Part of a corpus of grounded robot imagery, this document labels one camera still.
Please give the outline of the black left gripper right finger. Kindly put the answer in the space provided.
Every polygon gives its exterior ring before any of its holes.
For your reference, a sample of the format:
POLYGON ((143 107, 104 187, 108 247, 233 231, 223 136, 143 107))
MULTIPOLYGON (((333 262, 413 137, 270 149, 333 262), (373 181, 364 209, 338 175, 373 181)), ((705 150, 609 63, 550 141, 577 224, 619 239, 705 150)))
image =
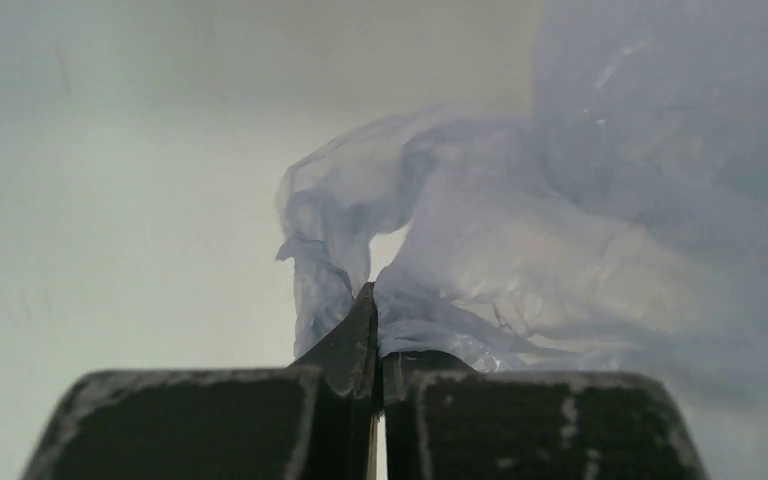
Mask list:
POLYGON ((663 386, 622 372, 485 374, 437 351, 381 362, 392 479, 703 479, 663 386))

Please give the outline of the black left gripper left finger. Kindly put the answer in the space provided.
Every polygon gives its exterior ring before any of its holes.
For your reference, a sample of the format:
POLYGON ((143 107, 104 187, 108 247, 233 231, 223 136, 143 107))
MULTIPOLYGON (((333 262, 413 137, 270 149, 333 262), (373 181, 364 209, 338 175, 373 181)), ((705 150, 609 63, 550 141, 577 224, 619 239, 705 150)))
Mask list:
POLYGON ((27 479, 371 479, 380 391, 366 284, 284 368, 107 370, 61 397, 27 479))

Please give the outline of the blue translucent trash bag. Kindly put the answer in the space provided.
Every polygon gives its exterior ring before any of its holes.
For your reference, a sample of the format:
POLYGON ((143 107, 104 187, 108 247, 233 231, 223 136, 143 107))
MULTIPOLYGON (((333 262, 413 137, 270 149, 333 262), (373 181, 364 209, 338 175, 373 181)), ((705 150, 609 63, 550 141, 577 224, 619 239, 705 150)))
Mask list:
POLYGON ((547 1, 525 116, 433 108, 291 166, 295 350, 346 313, 373 238, 384 351, 637 370, 768 415, 768 1, 547 1))

